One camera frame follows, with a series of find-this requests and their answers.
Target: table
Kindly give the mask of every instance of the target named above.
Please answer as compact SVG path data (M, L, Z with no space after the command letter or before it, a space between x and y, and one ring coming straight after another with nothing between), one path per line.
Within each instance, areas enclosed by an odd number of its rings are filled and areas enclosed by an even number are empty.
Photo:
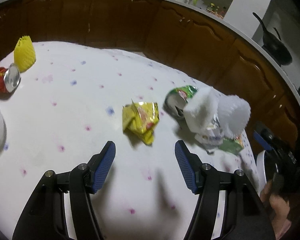
M101 190L91 201L107 239L183 239L197 195L186 187L174 155L177 140L219 171L243 169L256 189L256 165L245 132L237 157L216 150L208 155L186 123L163 109L169 90L207 85L183 72L118 49L95 49L66 42L34 43L37 61L21 75L9 97L0 97L6 138L0 147L0 230L9 238L34 187L47 170L72 170L99 153L108 140L116 157ZM9 66L10 53L0 62ZM160 122L146 146L122 132L122 106L158 102ZM220 234L224 192L220 192L213 238ZM75 237L69 194L65 194L69 236Z

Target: frying pan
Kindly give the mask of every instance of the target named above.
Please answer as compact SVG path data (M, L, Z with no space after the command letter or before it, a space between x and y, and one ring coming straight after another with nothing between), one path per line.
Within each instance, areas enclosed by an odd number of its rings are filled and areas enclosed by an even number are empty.
M286 46L282 43L281 37L276 28L276 31L279 38L269 32L264 25L261 18L255 13L252 13L254 17L260 22L262 29L263 29L263 44L264 47L268 50L268 52L277 60L279 65L289 65L292 62L292 57Z

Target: crumpled plastic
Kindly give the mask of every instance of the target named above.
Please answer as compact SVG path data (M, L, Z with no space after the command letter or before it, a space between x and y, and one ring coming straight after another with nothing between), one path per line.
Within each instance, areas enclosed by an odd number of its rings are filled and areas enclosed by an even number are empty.
M130 130L147 145L154 141L153 132L158 122L157 103L132 101L131 105L125 105L122 109L122 130Z

